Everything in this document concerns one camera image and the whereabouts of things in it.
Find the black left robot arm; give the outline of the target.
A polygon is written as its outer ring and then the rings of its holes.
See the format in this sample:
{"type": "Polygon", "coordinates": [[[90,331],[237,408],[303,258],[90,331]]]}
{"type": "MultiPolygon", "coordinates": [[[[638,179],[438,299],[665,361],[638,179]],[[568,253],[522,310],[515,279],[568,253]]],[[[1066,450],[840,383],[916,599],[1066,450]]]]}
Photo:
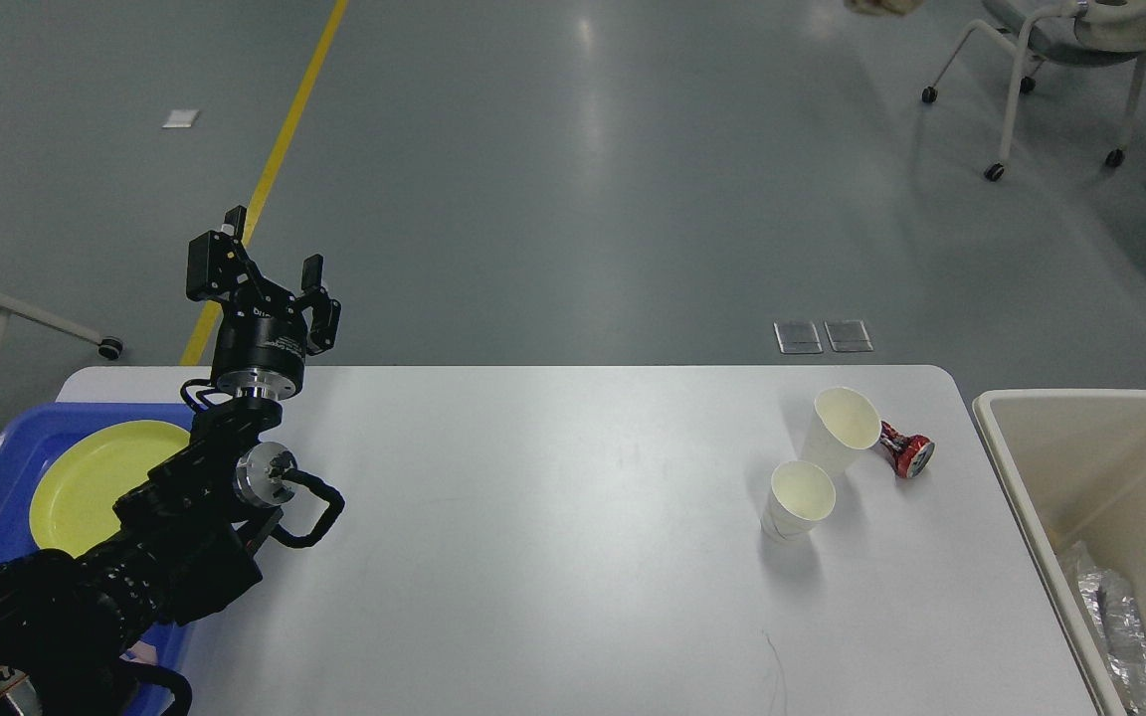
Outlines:
{"type": "Polygon", "coordinates": [[[308,257],[301,289],[264,276],[245,246],[248,210],[188,245],[186,296],[222,309],[211,371],[179,390],[194,414],[185,448],[113,503],[118,529],[83,556],[41,549],[0,565],[0,715],[118,715],[139,689],[191,710],[190,680],[127,660],[148,629],[221,612],[261,580],[265,541],[317,544],[342,493],[265,443],[303,390],[305,357],[335,343],[342,305],[308,257]]]}

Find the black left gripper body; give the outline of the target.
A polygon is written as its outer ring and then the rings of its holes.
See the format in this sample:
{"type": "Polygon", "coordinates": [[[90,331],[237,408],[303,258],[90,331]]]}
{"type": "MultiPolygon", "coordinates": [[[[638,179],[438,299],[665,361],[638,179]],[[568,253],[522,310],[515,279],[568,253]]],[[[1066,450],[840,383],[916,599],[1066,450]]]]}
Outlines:
{"type": "Polygon", "coordinates": [[[274,316],[226,305],[217,335],[210,384],[236,396],[289,399],[303,390],[306,321],[299,314],[274,316]]]}

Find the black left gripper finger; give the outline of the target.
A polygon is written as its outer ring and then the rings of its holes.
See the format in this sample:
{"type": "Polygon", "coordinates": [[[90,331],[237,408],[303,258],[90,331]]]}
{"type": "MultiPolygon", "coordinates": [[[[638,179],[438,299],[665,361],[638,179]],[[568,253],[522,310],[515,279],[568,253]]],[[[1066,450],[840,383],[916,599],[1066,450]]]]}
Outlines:
{"type": "Polygon", "coordinates": [[[301,267],[300,296],[296,309],[306,323],[305,351],[319,355],[333,348],[338,323],[342,318],[342,302],[335,300],[323,281],[324,257],[315,254],[304,260],[301,267]]]}
{"type": "Polygon", "coordinates": [[[188,244],[185,294],[191,302],[218,302],[223,310],[289,310],[295,296],[262,276],[249,255],[246,207],[229,208],[219,230],[188,244]]]}

